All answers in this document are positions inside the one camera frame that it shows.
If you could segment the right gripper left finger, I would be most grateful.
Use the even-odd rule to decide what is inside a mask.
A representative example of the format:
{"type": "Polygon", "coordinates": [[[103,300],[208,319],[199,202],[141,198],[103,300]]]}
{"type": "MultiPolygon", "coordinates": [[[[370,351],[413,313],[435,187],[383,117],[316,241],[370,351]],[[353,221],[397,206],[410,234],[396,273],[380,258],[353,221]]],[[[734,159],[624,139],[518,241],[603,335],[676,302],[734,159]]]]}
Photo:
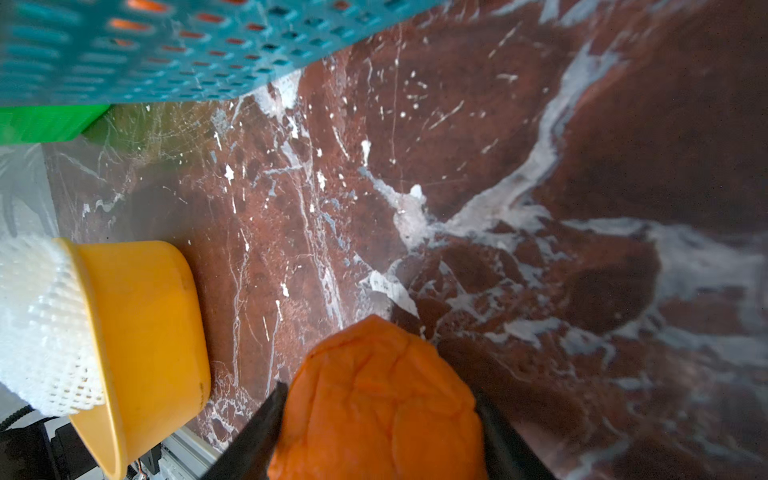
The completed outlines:
{"type": "Polygon", "coordinates": [[[288,391],[287,384],[277,383],[235,440],[202,475],[203,480],[268,479],[288,391]]]}

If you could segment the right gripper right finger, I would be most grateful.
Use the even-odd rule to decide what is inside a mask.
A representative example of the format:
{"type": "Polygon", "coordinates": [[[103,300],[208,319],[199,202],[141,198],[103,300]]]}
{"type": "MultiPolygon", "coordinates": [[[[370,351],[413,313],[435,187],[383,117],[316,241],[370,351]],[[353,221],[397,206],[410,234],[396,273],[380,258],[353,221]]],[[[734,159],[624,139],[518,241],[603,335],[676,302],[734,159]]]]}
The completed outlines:
{"type": "Polygon", "coordinates": [[[554,480],[555,476],[484,392],[474,392],[489,479],[554,480]]]}

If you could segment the netted orange top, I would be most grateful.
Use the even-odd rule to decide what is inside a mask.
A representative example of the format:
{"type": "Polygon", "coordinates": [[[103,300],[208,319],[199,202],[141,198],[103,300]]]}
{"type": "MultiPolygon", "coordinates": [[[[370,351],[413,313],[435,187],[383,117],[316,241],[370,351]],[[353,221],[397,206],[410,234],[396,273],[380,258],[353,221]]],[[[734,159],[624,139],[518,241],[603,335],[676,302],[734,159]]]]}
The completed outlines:
{"type": "Polygon", "coordinates": [[[306,356],[268,476],[485,479],[475,397],[432,345],[371,315],[306,356]]]}

